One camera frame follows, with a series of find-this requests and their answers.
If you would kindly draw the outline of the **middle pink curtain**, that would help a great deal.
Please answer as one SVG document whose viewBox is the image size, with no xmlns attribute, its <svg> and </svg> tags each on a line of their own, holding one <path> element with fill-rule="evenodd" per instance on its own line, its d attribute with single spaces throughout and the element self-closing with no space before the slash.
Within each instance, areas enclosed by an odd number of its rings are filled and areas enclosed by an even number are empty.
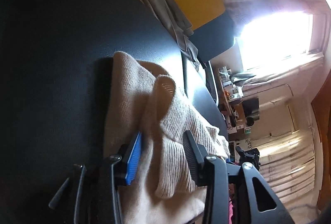
<svg viewBox="0 0 331 224">
<path fill-rule="evenodd" d="M 281 79 L 289 78 L 301 71 L 316 69 L 322 66 L 323 62 L 324 55 L 322 52 L 291 56 L 274 66 L 258 68 L 253 72 L 255 76 L 244 81 L 242 89 L 246 91 L 266 86 Z"/>
</svg>

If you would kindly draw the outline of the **wooden desk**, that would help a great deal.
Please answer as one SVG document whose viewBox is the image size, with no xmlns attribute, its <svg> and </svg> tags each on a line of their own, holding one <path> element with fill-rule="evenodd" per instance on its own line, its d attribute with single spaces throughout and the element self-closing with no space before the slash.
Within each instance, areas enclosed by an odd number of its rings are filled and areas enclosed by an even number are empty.
<svg viewBox="0 0 331 224">
<path fill-rule="evenodd" d="M 218 68 L 218 78 L 219 108 L 225 117 L 228 134 L 243 133 L 246 119 L 242 106 L 242 89 L 231 81 L 231 70 L 225 66 Z"/>
</svg>

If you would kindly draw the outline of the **black monitor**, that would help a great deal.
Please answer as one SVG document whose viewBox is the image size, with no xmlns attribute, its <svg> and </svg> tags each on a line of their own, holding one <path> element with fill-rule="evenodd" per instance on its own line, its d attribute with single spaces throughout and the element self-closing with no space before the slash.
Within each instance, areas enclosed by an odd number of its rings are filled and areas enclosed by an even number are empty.
<svg viewBox="0 0 331 224">
<path fill-rule="evenodd" d="M 242 102 L 245 117 L 251 117 L 255 121 L 260 119 L 259 99 L 251 98 Z"/>
</svg>

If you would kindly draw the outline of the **grey hoodie on chair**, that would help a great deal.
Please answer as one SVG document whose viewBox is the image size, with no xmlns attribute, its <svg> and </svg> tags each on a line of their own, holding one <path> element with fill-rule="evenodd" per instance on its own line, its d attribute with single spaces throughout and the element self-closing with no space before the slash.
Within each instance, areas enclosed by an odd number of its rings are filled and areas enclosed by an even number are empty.
<svg viewBox="0 0 331 224">
<path fill-rule="evenodd" d="M 158 21 L 176 41 L 181 52 L 188 58 L 196 69 L 199 68 L 198 49 L 189 40 L 193 34 L 192 24 L 174 0 L 142 0 L 153 12 Z"/>
</svg>

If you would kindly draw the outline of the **right striped curtain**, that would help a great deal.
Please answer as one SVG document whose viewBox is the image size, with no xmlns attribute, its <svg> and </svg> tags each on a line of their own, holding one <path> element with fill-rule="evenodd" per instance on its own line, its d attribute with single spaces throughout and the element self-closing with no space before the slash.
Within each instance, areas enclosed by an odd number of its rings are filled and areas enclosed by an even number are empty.
<svg viewBox="0 0 331 224">
<path fill-rule="evenodd" d="M 253 139 L 260 152 L 260 173 L 286 205 L 315 205 L 320 190 L 321 140 L 312 128 Z"/>
</svg>

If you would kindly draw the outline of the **beige knit sweater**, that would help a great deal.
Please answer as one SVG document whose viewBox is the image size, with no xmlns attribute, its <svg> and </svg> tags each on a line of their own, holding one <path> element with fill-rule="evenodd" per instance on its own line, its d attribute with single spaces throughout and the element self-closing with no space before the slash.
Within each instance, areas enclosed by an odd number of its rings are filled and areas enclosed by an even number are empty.
<svg viewBox="0 0 331 224">
<path fill-rule="evenodd" d="M 124 223 L 188 223 L 202 214 L 206 188 L 191 179 L 183 148 L 187 130 L 209 154 L 229 157 L 220 130 L 200 115 L 165 69 L 116 52 L 104 155 L 117 152 L 136 132 L 143 140 L 136 177 L 120 188 Z"/>
</svg>

